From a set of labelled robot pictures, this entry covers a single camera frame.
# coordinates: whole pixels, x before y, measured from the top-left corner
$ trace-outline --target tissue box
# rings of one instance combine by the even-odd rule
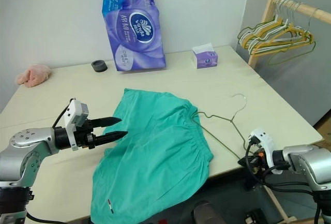
[[[194,52],[193,61],[197,69],[217,66],[218,55],[211,43],[193,47],[192,50]]]

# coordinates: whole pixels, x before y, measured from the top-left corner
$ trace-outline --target hanger rack rail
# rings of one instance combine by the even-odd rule
[[[268,22],[271,21],[274,17],[275,8],[276,8],[276,2],[277,0],[268,0],[267,5],[265,7],[264,13],[262,15],[262,21],[261,22]],[[296,3],[294,0],[288,0],[284,4],[285,7],[291,8],[293,6],[293,3]],[[331,13],[323,11],[321,9],[317,9],[315,7],[309,6],[307,4],[300,4],[296,9],[294,9],[295,12],[302,13],[306,16],[316,18],[320,21],[323,21],[325,23],[331,24]],[[249,57],[248,65],[255,69],[255,66],[258,62],[260,57],[251,55]]]

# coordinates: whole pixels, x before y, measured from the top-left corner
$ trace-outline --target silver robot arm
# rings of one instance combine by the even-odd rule
[[[34,198],[30,188],[47,156],[70,147],[74,151],[78,147],[93,149],[127,134],[126,131],[115,131],[95,136],[93,128],[111,126],[121,119],[88,120],[87,105],[75,99],[61,115],[65,116],[64,128],[55,127],[56,122],[53,127],[22,130],[13,135],[8,147],[0,152],[0,224],[24,223],[25,206]]]
[[[250,144],[265,150],[269,168],[286,164],[290,171],[306,177],[325,223],[331,224],[331,152],[315,145],[286,146],[283,150],[275,150],[272,138],[261,128],[255,129],[249,140]],[[272,173],[281,174],[282,171],[274,169]]]

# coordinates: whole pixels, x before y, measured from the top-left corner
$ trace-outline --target pink towel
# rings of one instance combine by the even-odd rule
[[[31,65],[24,73],[16,78],[17,84],[24,84],[26,87],[36,86],[48,79],[51,69],[46,65]]]

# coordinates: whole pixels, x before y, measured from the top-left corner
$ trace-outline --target table surface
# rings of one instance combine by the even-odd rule
[[[234,122],[245,138],[262,127],[279,149],[322,139],[230,46],[216,48],[216,52],[219,65],[204,69],[194,68],[192,52],[166,54],[164,70],[117,72],[113,61],[102,73],[94,72],[90,64],[54,69],[43,84],[20,86],[13,95],[0,115],[0,149],[22,129],[51,126],[72,97],[88,105],[91,119],[112,116],[124,88],[170,92],[190,100],[208,115],[226,118],[245,104],[243,97],[231,97],[241,93],[247,97],[247,106]],[[236,154],[244,156],[243,141],[229,122],[201,116],[201,123]],[[210,176],[238,167],[233,154],[206,133],[205,137],[214,154]],[[46,158],[32,187],[36,196],[27,206],[28,211],[38,218],[62,221],[89,215],[93,171],[104,149],[112,145],[76,152],[63,150]]]

